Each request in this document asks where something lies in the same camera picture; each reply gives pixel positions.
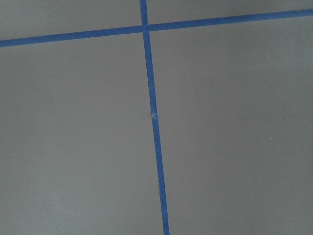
horizontal blue line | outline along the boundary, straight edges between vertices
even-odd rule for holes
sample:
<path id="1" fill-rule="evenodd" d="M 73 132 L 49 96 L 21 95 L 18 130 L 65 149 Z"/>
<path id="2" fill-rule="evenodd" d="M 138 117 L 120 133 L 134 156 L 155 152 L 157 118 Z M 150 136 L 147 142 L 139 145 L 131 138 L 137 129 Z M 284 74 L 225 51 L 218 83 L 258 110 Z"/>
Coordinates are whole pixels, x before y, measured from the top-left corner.
<path id="1" fill-rule="evenodd" d="M 101 30 L 92 30 L 84 32 L 75 32 L 75 33 L 63 33 L 63 34 L 54 34 L 30 38 L 17 38 L 0 41 L 0 47 L 11 47 L 18 45 L 34 44 L 34 43 L 47 43 L 55 41 L 64 41 L 64 40 L 73 40 L 73 39 L 82 39 L 82 38 L 95 38 L 111 35 L 120 35 L 120 34 L 130 34 L 130 33 L 140 33 L 142 32 L 142 26 L 130 26 L 123 28 L 110 28 L 110 29 L 101 29 Z"/>
<path id="2" fill-rule="evenodd" d="M 293 18 L 293 17 L 303 17 L 303 16 L 313 16 L 313 9 L 306 9 L 300 11 L 283 11 L 283 12 L 273 12 L 264 14 L 254 14 L 254 15 L 243 15 L 243 16 L 231 16 L 231 17 L 221 17 L 221 18 L 211 18 L 204 20 L 194 20 L 194 21 L 181 21 L 172 23 L 157 23 L 150 24 L 149 31 L 160 31 L 169 30 L 177 28 L 190 28 L 198 26 L 208 26 L 217 24 L 233 24 L 240 22 L 249 21 L 264 21 L 273 19 L 283 19 L 283 18 Z"/>

gray floor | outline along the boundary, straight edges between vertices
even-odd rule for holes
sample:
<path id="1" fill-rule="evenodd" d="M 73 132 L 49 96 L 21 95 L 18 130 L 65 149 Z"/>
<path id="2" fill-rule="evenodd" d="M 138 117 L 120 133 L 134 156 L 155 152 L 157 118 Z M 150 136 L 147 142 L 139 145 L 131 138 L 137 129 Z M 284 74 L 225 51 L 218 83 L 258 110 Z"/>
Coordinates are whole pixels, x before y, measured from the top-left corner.
<path id="1" fill-rule="evenodd" d="M 147 0 L 149 23 L 312 1 Z M 0 40 L 141 25 L 0 2 Z M 171 235 L 313 234 L 313 17 L 151 32 Z M 141 33 L 0 48 L 0 234 L 163 234 Z"/>

gray surface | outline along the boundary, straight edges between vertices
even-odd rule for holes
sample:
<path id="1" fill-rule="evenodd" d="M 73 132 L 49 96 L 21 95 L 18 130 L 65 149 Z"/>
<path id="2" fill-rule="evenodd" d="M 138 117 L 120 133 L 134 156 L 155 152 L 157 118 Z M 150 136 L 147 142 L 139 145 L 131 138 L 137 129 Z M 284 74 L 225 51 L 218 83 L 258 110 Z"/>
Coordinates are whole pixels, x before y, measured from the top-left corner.
<path id="1" fill-rule="evenodd" d="M 142 35 L 0 61 L 0 234 L 162 234 Z"/>
<path id="2" fill-rule="evenodd" d="M 312 0 L 147 0 L 149 23 L 313 8 Z"/>
<path id="3" fill-rule="evenodd" d="M 137 0 L 1 0 L 0 40 L 141 25 Z"/>
<path id="4" fill-rule="evenodd" d="M 171 235 L 313 234 L 312 24 L 151 33 Z"/>

vertical blue line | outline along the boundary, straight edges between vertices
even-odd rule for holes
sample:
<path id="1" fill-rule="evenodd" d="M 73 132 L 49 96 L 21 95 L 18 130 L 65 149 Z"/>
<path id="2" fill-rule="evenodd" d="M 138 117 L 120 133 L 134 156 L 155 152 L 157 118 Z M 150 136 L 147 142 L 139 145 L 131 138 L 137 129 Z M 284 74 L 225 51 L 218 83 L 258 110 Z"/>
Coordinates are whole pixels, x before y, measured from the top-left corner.
<path id="1" fill-rule="evenodd" d="M 160 190 L 163 232 L 164 232 L 164 235 L 169 235 L 170 230 L 168 226 L 168 213 L 167 213 L 167 205 L 166 205 L 166 193 L 165 193 L 165 181 L 164 181 L 164 171 L 163 171 L 163 161 L 162 161 L 162 151 L 161 151 L 161 140 L 160 140 L 160 131 L 159 131 L 159 126 L 158 126 L 158 117 L 157 117 L 155 78 L 154 78 L 154 73 L 153 73 L 150 34 L 149 34 L 149 29 L 148 29 L 147 3 L 146 3 L 146 0 L 139 0 L 139 2 L 140 2 L 140 13 L 141 13 L 141 21 L 142 21 L 143 42 L 144 42 L 145 56 L 146 56 L 146 67 L 147 67 L 147 76 L 148 76 L 152 127 L 153 127 L 153 135 L 154 135 L 155 150 L 156 150 L 156 167 L 157 167 L 157 176 L 158 176 L 158 183 L 159 183 L 159 190 Z"/>

blue grout line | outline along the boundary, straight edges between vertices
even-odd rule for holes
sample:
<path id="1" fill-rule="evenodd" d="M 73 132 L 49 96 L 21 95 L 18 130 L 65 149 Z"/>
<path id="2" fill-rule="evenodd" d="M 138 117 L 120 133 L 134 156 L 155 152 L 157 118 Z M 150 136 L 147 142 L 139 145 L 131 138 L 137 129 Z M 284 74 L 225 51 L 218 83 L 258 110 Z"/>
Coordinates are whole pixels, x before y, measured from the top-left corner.
<path id="1" fill-rule="evenodd" d="M 155 78 L 154 78 L 153 64 L 152 64 L 150 34 L 149 34 L 149 29 L 148 29 L 147 3 L 146 3 L 146 0 L 139 0 L 139 2 L 140 2 L 142 33 L 143 33 L 143 42 L 144 42 L 147 76 L 148 76 L 152 127 L 153 127 L 154 141 L 155 141 L 156 167 L 157 167 L 157 177 L 158 177 L 159 190 L 160 190 L 163 233 L 164 235 L 169 235 L 170 230 L 168 226 L 168 213 L 167 213 L 167 204 L 166 204 L 163 160 L 162 160 L 160 131 L 159 131 L 159 126 L 158 126 L 158 116 L 157 116 Z"/>
<path id="2" fill-rule="evenodd" d="M 30 38 L 17 38 L 0 41 L 0 47 L 11 47 L 18 45 L 26 44 L 35 44 L 35 43 L 47 43 L 55 41 L 65 41 L 73 39 L 82 39 L 82 38 L 95 38 L 111 35 L 120 35 L 120 34 L 131 34 L 131 33 L 140 33 L 142 32 L 142 26 L 130 26 L 123 28 L 110 28 L 110 29 L 101 29 L 101 30 L 92 30 L 84 32 L 75 32 L 75 33 L 63 33 L 63 34 L 54 34 Z"/>
<path id="3" fill-rule="evenodd" d="M 161 23 L 161 24 L 157 23 L 157 24 L 150 24 L 148 30 L 160 31 L 160 30 L 169 30 L 169 29 L 178 29 L 178 28 L 190 28 L 190 27 L 217 25 L 217 24 L 231 24 L 231 23 L 233 24 L 233 23 L 240 23 L 240 22 L 264 21 L 264 20 L 274 20 L 274 19 L 294 18 L 294 17 L 304 17 L 304 16 L 313 16 L 313 9 L 305 9 L 305 10 L 299 10 L 299 11 L 282 11 L 282 12 L 263 13 L 263 14 L 254 14 L 254 15 L 230 16 L 230 17 Z M 100 30 L 92 30 L 92 31 L 2 40 L 0 41 L 0 47 L 12 47 L 12 46 L 19 46 L 19 45 L 35 44 L 35 43 L 48 43 L 48 42 L 56 42 L 56 41 L 66 41 L 66 40 L 73 40 L 73 39 L 94 38 L 94 37 L 131 34 L 131 33 L 140 33 L 140 32 L 142 32 L 141 26 L 100 29 Z"/>
<path id="4" fill-rule="evenodd" d="M 161 23 L 161 24 L 157 23 L 157 24 L 150 24 L 149 31 L 169 30 L 169 29 L 177 29 L 177 28 L 190 28 L 190 27 L 198 27 L 198 26 L 217 25 L 217 24 L 231 24 L 231 23 L 233 24 L 233 23 L 250 22 L 250 21 L 264 21 L 264 20 L 294 18 L 294 17 L 304 17 L 304 16 L 313 16 L 313 9 L 306 9 L 306 10 L 300 10 L 300 11 L 283 11 L 283 12 L 273 12 L 273 13 L 263 13 L 263 14 L 243 15 L 243 16 L 230 16 L 230 17 Z"/>

